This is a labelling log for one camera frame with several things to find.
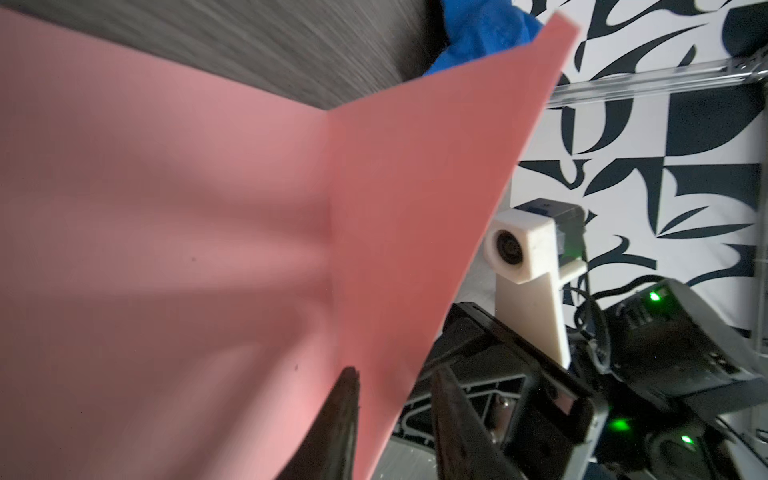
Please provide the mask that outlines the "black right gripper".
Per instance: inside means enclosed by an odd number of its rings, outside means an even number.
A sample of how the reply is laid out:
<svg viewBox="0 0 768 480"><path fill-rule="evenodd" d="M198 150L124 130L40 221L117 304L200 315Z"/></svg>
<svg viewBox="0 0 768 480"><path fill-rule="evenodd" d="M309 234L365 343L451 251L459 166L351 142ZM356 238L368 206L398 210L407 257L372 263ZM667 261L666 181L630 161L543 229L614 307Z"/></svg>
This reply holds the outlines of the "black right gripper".
<svg viewBox="0 0 768 480"><path fill-rule="evenodd" d="M725 421L767 401L745 339L670 278L609 296L601 308L583 294L567 368L478 305L452 305L393 438L435 454L430 382L448 367L520 479L765 478L765 459Z"/></svg>

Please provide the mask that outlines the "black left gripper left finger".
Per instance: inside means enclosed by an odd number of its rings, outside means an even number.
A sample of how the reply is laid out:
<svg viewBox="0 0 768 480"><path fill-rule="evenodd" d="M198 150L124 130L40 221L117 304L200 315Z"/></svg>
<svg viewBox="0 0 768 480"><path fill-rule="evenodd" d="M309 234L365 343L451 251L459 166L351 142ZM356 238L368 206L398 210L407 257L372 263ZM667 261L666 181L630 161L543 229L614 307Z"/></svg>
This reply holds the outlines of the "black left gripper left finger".
<svg viewBox="0 0 768 480"><path fill-rule="evenodd" d="M293 457L294 479L351 479L359 418L360 374L345 367Z"/></svg>

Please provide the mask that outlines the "pink paper sheet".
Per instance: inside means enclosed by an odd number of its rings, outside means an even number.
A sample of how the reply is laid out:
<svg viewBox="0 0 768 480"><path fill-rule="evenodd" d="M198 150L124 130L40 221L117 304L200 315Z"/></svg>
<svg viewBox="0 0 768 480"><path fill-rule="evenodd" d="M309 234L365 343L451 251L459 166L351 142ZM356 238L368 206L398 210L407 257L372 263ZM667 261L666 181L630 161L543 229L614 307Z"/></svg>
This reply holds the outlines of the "pink paper sheet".
<svg viewBox="0 0 768 480"><path fill-rule="evenodd" d="M369 478L580 30L329 111L1 13L1 475Z"/></svg>

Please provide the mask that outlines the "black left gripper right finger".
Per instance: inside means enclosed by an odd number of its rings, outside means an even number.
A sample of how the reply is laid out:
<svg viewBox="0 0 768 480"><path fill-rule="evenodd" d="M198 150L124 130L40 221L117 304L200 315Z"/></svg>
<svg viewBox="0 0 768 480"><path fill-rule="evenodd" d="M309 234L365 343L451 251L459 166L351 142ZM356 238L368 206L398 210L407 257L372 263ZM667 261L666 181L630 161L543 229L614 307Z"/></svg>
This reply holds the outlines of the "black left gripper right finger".
<svg viewBox="0 0 768 480"><path fill-rule="evenodd" d="M493 444L448 367L431 376L431 417L440 479L520 479L519 470Z"/></svg>

